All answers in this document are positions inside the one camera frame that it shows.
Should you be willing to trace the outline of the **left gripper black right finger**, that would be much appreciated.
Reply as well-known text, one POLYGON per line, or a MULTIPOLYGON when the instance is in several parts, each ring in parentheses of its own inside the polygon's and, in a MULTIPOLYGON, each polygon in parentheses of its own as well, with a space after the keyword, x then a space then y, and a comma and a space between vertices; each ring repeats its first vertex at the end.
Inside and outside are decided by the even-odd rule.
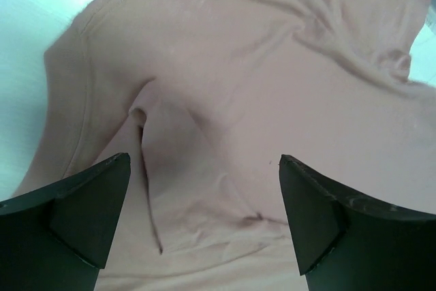
POLYGON ((435 216, 334 181, 290 155, 279 181, 310 290, 434 290, 435 216))

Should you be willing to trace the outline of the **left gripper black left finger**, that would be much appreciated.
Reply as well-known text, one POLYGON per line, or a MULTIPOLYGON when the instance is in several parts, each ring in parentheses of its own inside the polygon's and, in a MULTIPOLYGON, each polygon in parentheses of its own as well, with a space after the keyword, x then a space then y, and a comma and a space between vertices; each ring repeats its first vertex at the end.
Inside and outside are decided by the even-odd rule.
POLYGON ((1 202, 1 289, 93 290, 129 185, 130 156, 1 202))

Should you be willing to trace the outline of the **pink t shirt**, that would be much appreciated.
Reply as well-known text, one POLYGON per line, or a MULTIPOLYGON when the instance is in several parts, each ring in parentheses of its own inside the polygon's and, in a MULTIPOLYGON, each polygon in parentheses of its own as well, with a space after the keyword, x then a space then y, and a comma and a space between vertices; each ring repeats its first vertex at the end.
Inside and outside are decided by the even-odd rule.
POLYGON ((94 0, 46 51, 25 194, 113 153, 131 179, 98 290, 305 290, 279 158, 435 212, 430 0, 94 0))

